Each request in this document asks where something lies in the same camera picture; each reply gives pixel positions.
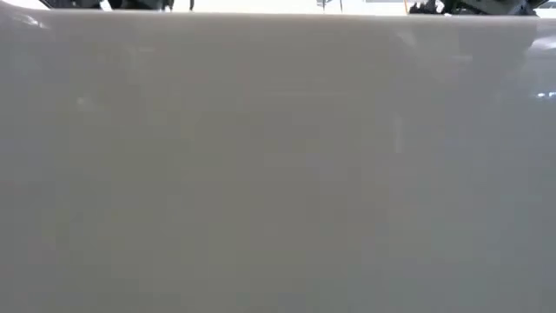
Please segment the metal chair legs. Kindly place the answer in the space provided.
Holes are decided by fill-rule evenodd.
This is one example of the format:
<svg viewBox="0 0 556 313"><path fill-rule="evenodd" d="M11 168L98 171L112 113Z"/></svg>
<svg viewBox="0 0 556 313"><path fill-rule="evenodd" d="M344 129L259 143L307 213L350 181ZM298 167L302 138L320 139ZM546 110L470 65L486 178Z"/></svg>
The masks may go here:
<svg viewBox="0 0 556 313"><path fill-rule="evenodd" d="M316 0L316 4L327 14L340 14L343 12L343 0Z"/></svg>

